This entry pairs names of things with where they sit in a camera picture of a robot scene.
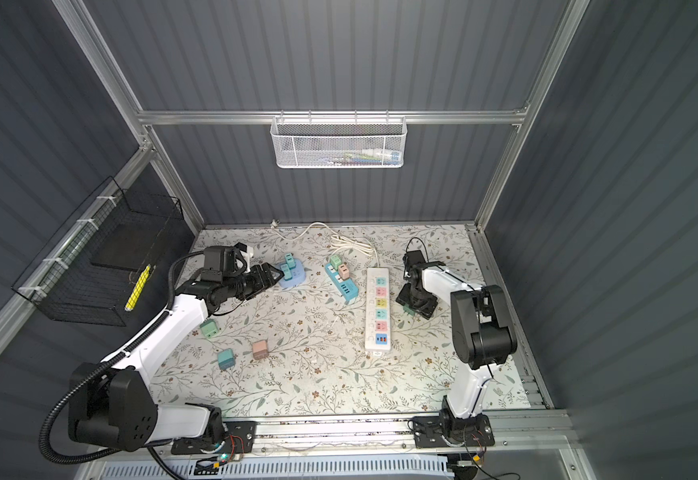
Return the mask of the long white power strip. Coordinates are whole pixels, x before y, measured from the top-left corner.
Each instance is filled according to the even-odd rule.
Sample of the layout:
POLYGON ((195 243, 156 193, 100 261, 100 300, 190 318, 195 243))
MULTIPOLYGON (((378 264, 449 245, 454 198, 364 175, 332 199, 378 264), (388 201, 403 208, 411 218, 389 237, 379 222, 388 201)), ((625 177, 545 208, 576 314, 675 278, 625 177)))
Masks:
POLYGON ((390 281, 387 268, 368 268, 364 347, 371 356, 391 351, 390 281))

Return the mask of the light blue round power strip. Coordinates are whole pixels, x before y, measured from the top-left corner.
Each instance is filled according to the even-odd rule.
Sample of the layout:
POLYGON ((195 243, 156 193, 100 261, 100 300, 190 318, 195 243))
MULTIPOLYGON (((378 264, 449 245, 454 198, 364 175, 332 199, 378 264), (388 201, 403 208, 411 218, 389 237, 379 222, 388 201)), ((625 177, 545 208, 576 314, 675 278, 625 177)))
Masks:
POLYGON ((306 272, 304 269, 304 266, 302 262, 298 259, 295 259, 296 261, 296 266, 292 270, 293 273, 293 278, 289 281, 283 280, 283 278, 278 282, 278 285, 283 289, 283 290, 289 290, 294 287, 299 286, 306 280, 306 272))

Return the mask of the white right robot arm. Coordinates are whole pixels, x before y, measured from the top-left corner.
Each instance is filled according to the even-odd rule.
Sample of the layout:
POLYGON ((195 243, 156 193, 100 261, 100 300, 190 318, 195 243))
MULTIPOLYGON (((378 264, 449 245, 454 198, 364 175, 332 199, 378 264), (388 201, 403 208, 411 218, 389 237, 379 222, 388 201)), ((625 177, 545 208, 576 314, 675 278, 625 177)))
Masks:
POLYGON ((461 362, 441 417, 464 422, 482 414, 494 370, 517 350, 506 294, 497 285, 474 286, 420 250, 403 255, 403 308, 429 319, 444 303, 450 309, 451 343, 461 362))

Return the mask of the pink plug adapter cube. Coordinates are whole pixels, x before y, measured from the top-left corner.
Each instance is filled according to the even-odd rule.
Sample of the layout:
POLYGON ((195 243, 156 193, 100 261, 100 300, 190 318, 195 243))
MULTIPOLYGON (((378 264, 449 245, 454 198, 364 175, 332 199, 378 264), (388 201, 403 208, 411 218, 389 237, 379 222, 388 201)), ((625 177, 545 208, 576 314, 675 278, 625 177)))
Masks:
POLYGON ((269 347, 266 340, 259 340, 251 345, 251 354, 254 360, 262 360, 269 356, 269 347))
POLYGON ((342 280, 347 280, 350 278, 351 274, 348 267, 345 264, 340 264, 338 267, 339 277, 342 280))

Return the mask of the yellow marker in basket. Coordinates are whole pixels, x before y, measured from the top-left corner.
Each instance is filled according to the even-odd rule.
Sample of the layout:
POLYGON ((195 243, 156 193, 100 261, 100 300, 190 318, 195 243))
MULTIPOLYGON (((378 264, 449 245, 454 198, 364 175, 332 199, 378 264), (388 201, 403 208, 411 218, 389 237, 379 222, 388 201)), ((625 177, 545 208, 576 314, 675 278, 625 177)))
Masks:
POLYGON ((151 276, 153 267, 151 265, 147 265, 142 272, 140 273, 138 279, 136 280, 136 283, 133 287, 133 290, 131 291, 131 294, 129 298, 126 301, 125 308, 124 310, 126 312, 132 312, 136 305, 138 304, 138 301, 143 293, 143 290, 151 276))

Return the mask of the teal blue power strip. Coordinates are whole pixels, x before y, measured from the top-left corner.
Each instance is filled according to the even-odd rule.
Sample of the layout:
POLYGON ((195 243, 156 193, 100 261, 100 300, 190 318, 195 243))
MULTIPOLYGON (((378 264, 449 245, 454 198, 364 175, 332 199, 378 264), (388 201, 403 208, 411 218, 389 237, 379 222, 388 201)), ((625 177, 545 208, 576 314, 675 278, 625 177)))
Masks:
POLYGON ((335 270, 330 263, 325 264, 325 272, 332 284, 337 288, 346 304, 352 303, 359 295, 359 290, 351 276, 347 280, 339 277, 338 270, 335 270))

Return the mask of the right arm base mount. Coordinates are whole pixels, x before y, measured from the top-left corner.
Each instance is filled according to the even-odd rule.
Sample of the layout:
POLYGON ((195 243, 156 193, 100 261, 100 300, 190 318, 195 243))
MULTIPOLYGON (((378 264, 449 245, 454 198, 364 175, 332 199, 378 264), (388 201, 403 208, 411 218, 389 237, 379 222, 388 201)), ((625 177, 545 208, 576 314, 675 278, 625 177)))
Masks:
POLYGON ((408 420, 407 426, 419 449, 463 446, 486 449, 495 445, 490 420, 484 414, 467 419, 415 416, 408 420))

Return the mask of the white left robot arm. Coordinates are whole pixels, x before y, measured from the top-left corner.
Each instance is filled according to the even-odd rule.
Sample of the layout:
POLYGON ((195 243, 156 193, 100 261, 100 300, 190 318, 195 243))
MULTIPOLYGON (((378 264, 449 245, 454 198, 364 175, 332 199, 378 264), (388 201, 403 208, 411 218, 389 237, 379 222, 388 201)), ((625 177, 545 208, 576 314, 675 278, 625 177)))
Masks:
POLYGON ((115 451, 136 451, 164 441, 198 439, 224 442, 219 408, 187 403, 160 406, 150 384, 181 341, 229 299, 250 300, 273 287, 283 272, 263 263, 227 273, 196 270, 183 282, 173 303, 130 341, 101 363, 84 363, 71 378, 68 407, 71 440, 115 451))

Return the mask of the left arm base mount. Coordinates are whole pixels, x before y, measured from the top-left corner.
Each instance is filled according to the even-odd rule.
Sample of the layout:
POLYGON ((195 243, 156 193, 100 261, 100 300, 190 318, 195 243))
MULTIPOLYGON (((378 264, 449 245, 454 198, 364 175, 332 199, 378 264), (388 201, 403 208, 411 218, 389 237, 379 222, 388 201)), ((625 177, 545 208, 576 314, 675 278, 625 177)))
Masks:
POLYGON ((242 455, 252 452, 258 423, 255 421, 224 421, 219 432, 211 430, 198 438, 182 438, 173 442, 173 455, 242 455))

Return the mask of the teal plug adapter cube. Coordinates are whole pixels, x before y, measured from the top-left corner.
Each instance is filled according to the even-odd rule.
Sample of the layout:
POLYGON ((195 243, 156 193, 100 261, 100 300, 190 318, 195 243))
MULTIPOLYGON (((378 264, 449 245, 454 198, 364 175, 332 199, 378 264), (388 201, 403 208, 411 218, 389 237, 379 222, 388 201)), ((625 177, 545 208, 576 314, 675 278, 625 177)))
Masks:
POLYGON ((287 266, 288 266, 289 269, 294 269, 294 268, 295 268, 295 266, 296 266, 296 261, 295 261, 295 258, 293 257, 293 255, 292 255, 291 253, 287 253, 287 254, 285 255, 285 261, 286 261, 286 264, 287 264, 287 266))
POLYGON ((281 264, 280 269, 283 273, 283 280, 289 281, 293 278, 292 270, 287 263, 281 264))
POLYGON ((236 357, 232 349, 224 349, 217 354, 217 365, 220 370, 226 371, 236 365, 236 357))

